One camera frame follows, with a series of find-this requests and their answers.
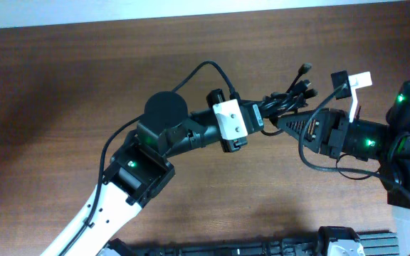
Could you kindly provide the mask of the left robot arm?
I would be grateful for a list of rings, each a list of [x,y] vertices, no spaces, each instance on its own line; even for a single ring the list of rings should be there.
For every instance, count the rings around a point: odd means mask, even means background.
[[[173,178],[169,157],[216,142],[225,152],[238,151],[262,130],[260,102],[225,100],[221,90],[208,100],[207,110],[189,113],[175,92],[151,96],[85,205],[43,254],[97,255]]]

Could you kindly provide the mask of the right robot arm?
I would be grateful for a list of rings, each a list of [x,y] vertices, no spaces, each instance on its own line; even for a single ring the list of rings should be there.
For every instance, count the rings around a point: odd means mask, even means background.
[[[355,167],[319,167],[314,170],[360,174],[378,178],[393,207],[400,253],[410,254],[410,80],[403,83],[394,104],[386,115],[386,124],[352,117],[342,110],[329,109],[321,103],[316,110],[288,114],[275,126],[299,141],[300,149],[339,161],[344,156],[379,162],[378,171],[359,171]]]

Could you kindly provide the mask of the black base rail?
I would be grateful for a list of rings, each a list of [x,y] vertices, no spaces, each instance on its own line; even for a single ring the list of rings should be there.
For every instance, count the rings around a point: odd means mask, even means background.
[[[400,254],[396,233],[388,231],[356,233],[351,228],[337,226],[322,226],[316,233],[299,238],[220,242],[208,245],[131,247],[119,239],[114,239],[98,253],[99,256],[383,256]]]

